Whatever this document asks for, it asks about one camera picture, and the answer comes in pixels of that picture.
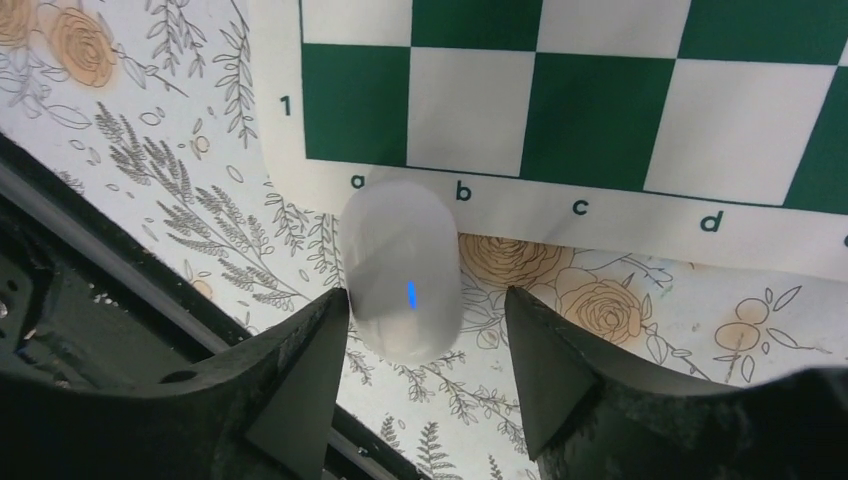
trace white border of chessboard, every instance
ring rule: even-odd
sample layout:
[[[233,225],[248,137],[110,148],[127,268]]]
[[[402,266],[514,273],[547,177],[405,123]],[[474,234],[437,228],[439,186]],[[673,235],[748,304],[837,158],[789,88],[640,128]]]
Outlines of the white border of chessboard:
[[[455,198],[457,182],[462,182],[473,191],[474,201],[448,203],[462,232],[848,281],[845,216],[476,174],[307,160],[299,101],[299,8],[298,0],[250,0],[249,8],[259,138],[271,180],[288,201],[339,214],[355,192],[351,177],[362,174],[369,183],[405,178],[442,198]],[[291,99],[290,115],[280,103],[284,96]],[[481,204],[487,207],[476,207]],[[702,226],[710,230],[718,215],[718,231],[705,231]]]

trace blue led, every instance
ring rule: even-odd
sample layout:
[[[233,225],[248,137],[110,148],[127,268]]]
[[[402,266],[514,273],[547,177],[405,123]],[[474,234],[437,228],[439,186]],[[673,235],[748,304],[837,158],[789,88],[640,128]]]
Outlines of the blue led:
[[[415,282],[406,284],[406,292],[409,295],[409,308],[415,310],[418,301],[415,298]]]

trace floral tablecloth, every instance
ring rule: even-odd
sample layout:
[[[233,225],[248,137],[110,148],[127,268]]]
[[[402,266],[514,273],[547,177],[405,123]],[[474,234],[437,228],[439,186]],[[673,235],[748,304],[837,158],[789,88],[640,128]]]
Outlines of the floral tablecloth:
[[[251,332],[343,284],[336,218],[262,162],[241,1],[0,0],[0,129]],[[657,364],[733,385],[848,360],[848,285],[462,236],[454,349],[392,365],[350,331],[339,404],[434,478],[535,479],[503,299],[529,289]]]

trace white rounded cylinder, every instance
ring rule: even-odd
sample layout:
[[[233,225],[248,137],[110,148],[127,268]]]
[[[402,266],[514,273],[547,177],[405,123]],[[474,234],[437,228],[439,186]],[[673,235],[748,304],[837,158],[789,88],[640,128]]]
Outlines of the white rounded cylinder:
[[[393,363],[420,365],[453,346],[462,326],[453,214],[407,181],[367,185],[339,218],[351,314],[359,336]]]

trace green square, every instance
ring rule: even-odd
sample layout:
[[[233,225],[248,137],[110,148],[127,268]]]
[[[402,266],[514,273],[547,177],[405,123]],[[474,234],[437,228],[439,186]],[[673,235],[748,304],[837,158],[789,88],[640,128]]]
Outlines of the green square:
[[[413,0],[412,46],[536,50],[542,0]]]
[[[848,215],[848,68],[839,68],[783,206]]]
[[[641,191],[673,59],[536,54],[520,177]]]
[[[306,157],[404,166],[407,47],[303,44]]]
[[[848,2],[692,0],[680,58],[836,65]]]

